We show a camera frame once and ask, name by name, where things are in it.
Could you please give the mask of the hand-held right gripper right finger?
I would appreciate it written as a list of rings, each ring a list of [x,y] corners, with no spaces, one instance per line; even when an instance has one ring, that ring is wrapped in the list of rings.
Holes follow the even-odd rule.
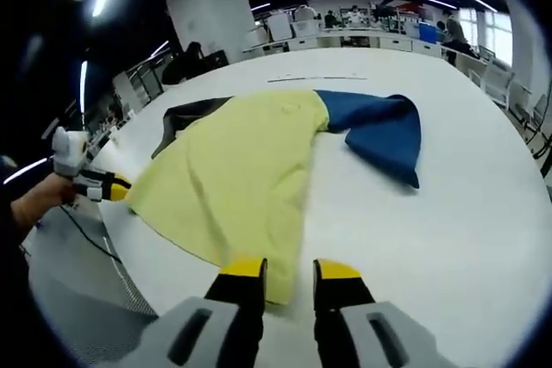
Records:
[[[435,337],[389,302],[376,302],[352,266],[313,261],[314,337],[323,367],[434,367]]]

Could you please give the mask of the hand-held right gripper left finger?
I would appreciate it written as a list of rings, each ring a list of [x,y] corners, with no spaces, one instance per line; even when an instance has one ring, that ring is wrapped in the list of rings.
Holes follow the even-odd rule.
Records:
[[[144,332],[146,367],[252,367],[264,332],[267,260],[222,267],[202,297],[191,296]]]

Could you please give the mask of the person's left hand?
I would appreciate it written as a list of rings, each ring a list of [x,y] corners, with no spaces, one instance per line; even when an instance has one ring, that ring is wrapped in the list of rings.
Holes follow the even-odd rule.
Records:
[[[23,196],[10,203],[16,228],[23,238],[50,209],[76,198],[72,181],[51,173]]]

